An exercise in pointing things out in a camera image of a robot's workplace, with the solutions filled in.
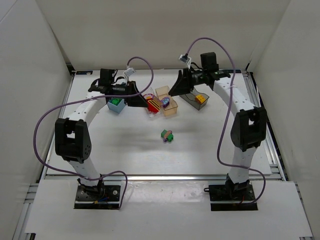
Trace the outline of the smoky grey container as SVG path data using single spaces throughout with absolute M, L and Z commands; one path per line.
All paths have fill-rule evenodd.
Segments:
M 190 93 L 182 94 L 180 97 L 198 111 L 207 104 L 210 98 L 207 94 L 199 92 L 195 88 Z

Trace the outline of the small green lego brick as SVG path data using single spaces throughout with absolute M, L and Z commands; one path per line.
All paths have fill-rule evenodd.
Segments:
M 118 106 L 121 101 L 122 101 L 121 98 L 112 98 L 112 99 L 110 100 L 110 103 L 113 104 L 113 105 L 115 105 L 115 106 Z

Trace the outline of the purple lotus lego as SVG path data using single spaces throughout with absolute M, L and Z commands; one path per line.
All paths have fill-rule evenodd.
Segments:
M 161 100 L 161 103 L 162 103 L 162 107 L 165 109 L 166 107 L 168 107 L 168 105 L 170 104 L 170 98 L 169 97 L 164 97 L 162 100 Z

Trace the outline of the blue plastic container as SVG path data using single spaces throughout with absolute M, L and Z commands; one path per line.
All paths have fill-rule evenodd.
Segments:
M 123 98 L 111 98 L 108 102 L 107 102 L 107 106 L 109 108 L 109 110 L 120 114 L 121 111 L 125 108 L 126 104 L 125 104 L 125 100 Z

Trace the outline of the yellow flower lego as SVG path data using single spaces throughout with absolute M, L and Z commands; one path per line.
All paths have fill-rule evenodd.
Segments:
M 206 101 L 206 98 L 205 98 L 202 94 L 198 94 L 198 95 L 196 95 L 196 96 L 194 97 L 194 100 L 195 100 L 198 104 L 202 105 L 202 104 Z

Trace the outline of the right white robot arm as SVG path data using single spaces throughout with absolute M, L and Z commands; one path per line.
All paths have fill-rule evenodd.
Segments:
M 227 114 L 234 117 L 230 131 L 234 154 L 225 187 L 231 194 L 240 193 L 249 186 L 253 155 L 266 138 L 267 111 L 251 103 L 234 86 L 234 73 L 219 69 L 215 52 L 203 53 L 200 59 L 201 68 L 195 70 L 187 54 L 179 57 L 187 67 L 178 72 L 177 81 L 168 94 L 172 97 L 187 95 L 195 86 L 207 85 L 228 106 Z

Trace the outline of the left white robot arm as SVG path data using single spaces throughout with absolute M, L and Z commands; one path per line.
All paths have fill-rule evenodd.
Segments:
M 102 176 L 94 167 L 90 154 L 92 142 L 89 126 L 97 113 L 112 98 L 119 98 L 129 107 L 146 108 L 145 98 L 139 93 L 136 82 L 127 76 L 124 83 L 116 83 L 116 70 L 101 69 L 100 77 L 90 85 L 86 99 L 67 118 L 59 118 L 55 122 L 55 153 L 68 162 L 80 175 L 78 182 L 83 191 L 89 195 L 103 194 Z

